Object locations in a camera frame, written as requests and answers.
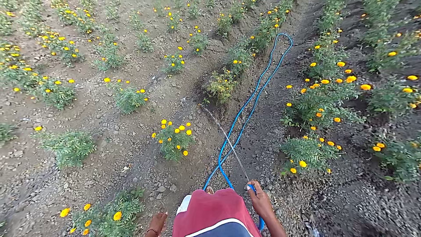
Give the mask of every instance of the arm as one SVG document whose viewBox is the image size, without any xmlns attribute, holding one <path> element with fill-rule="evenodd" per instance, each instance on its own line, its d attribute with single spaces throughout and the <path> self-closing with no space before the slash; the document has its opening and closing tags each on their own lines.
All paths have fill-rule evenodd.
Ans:
<svg viewBox="0 0 421 237">
<path fill-rule="evenodd" d="M 263 192 L 259 182 L 252 180 L 251 182 L 248 182 L 248 184 L 252 184 L 256 189 L 256 193 L 254 193 L 254 191 L 247 186 L 247 192 L 250 195 L 253 208 L 266 223 L 271 236 L 286 237 L 287 234 L 285 233 L 282 224 L 276 219 L 275 213 L 273 212 L 269 197 Z"/>
</svg>

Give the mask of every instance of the bare foot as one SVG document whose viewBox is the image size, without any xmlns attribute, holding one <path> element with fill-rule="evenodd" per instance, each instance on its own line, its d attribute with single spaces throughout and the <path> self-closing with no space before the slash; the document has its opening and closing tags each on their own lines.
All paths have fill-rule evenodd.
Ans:
<svg viewBox="0 0 421 237">
<path fill-rule="evenodd" d="M 206 189 L 205 189 L 205 192 L 208 193 L 208 194 L 214 194 L 215 193 L 211 186 L 207 186 Z"/>
</svg>

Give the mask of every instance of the person's right hand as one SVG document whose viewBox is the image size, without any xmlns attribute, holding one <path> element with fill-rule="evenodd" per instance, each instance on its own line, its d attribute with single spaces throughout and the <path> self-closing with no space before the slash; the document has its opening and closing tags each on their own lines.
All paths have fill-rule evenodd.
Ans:
<svg viewBox="0 0 421 237">
<path fill-rule="evenodd" d="M 259 182 L 252 180 L 247 184 L 253 185 L 256 190 L 255 193 L 253 189 L 247 185 L 247 192 L 250 195 L 251 202 L 253 203 L 253 208 L 256 213 L 261 216 L 264 221 L 267 221 L 268 218 L 275 217 L 269 197 L 265 192 L 263 192 Z"/>
</svg>

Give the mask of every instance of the person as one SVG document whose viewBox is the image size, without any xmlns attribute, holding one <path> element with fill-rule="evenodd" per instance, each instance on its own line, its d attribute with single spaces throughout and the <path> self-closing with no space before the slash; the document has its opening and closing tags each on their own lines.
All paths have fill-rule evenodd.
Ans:
<svg viewBox="0 0 421 237">
<path fill-rule="evenodd" d="M 268 195 L 259 182 L 248 182 L 253 208 L 261 216 L 273 237 L 286 237 L 282 224 L 276 218 Z M 164 228 L 168 213 L 152 217 L 146 237 L 158 237 Z M 173 237 L 261 237 L 245 207 L 244 200 L 233 189 L 216 192 L 209 186 L 187 195 L 174 218 Z"/>
</svg>

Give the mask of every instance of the white stripe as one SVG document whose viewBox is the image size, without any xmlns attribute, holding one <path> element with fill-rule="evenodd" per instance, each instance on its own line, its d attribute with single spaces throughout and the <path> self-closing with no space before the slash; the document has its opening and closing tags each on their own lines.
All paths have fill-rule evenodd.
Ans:
<svg viewBox="0 0 421 237">
<path fill-rule="evenodd" d="M 251 235 L 250 231 L 248 231 L 247 227 L 245 227 L 245 225 L 244 225 L 241 221 L 239 221 L 239 220 L 237 220 L 237 219 L 235 219 L 235 218 L 230 218 L 230 219 L 225 219 L 225 220 L 222 220 L 222 221 L 220 221 L 220 222 L 218 222 L 218 223 L 214 224 L 213 226 L 210 226 L 210 227 L 204 228 L 204 229 L 199 230 L 199 231 L 197 231 L 197 232 L 195 232 L 195 233 L 193 233 L 193 234 L 186 235 L 185 237 L 198 236 L 198 235 L 200 235 L 200 234 L 203 234 L 203 233 L 205 233 L 205 232 L 208 232 L 208 231 L 210 231 L 210 230 L 212 230 L 212 229 L 215 229 L 215 228 L 217 228 L 217 227 L 219 227 L 219 226 L 221 226 L 221 225 L 223 225 L 223 224 L 229 223 L 229 222 L 235 222 L 235 223 L 238 223 L 238 224 L 242 225 L 242 226 L 243 226 L 243 227 L 247 230 L 248 234 L 249 234 L 251 237 L 253 237 L 253 235 Z"/>
</svg>

